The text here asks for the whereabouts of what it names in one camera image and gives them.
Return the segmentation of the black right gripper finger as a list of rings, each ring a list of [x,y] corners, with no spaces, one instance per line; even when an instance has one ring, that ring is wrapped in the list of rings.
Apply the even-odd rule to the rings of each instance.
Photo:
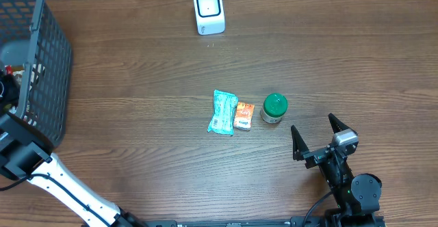
[[[357,132],[355,130],[353,130],[352,128],[350,128],[346,124],[344,124],[333,113],[330,113],[328,115],[328,119],[329,119],[329,122],[331,124],[331,128],[332,128],[334,134],[341,133],[341,132],[344,132],[344,133],[351,132],[351,133],[357,134]]]
[[[309,149],[294,125],[291,126],[291,134],[292,134],[292,146],[293,146],[293,159],[295,161],[301,161],[304,159],[304,155],[309,152]]]

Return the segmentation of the green lid jar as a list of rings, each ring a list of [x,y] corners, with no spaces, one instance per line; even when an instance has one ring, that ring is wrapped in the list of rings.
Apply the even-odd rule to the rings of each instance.
[[[272,93],[268,95],[260,111],[262,119],[269,124],[280,122],[288,108],[288,101],[284,95]]]

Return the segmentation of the orange snack packet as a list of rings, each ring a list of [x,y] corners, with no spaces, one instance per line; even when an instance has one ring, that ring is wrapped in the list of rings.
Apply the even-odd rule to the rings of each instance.
[[[250,130],[254,109],[253,104],[239,102],[236,107],[233,126],[241,130]]]

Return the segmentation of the mint green tissue packet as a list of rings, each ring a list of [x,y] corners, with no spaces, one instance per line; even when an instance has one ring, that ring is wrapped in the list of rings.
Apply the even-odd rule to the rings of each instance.
[[[238,97],[236,95],[220,90],[214,90],[214,111],[207,131],[232,136],[234,134],[233,119],[237,103]]]

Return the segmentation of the beige dog treat bag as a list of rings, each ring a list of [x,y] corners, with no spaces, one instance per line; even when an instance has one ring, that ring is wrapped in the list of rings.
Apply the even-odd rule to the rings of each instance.
[[[22,79],[23,79],[23,74],[24,74],[24,70],[18,70],[18,71],[14,71],[12,74],[16,80],[16,82],[21,85],[22,83]]]

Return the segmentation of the red snack stick packet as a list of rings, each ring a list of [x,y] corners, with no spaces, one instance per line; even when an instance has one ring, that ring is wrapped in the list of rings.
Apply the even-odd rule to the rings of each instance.
[[[7,75],[12,75],[13,74],[13,70],[11,66],[6,66],[5,67],[5,71]]]

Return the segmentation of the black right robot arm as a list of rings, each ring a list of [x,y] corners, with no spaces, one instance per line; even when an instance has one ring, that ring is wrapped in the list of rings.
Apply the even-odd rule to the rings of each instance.
[[[318,218],[320,226],[384,226],[382,217],[376,217],[380,210],[381,180],[373,174],[354,175],[347,158],[359,144],[358,133],[341,122],[332,113],[328,115],[333,138],[326,147],[310,151],[295,126],[291,126],[293,159],[304,161],[307,169],[319,167],[330,191],[318,200],[301,222],[306,226],[314,209],[333,196],[336,209],[325,211]]]

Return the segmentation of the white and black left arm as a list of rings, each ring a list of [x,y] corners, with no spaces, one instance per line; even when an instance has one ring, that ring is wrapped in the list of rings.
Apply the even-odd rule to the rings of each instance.
[[[10,112],[18,102],[18,83],[1,73],[1,175],[14,182],[9,190],[28,182],[65,204],[84,226],[144,226],[141,220],[101,197],[81,182],[54,153],[53,144],[34,126]]]

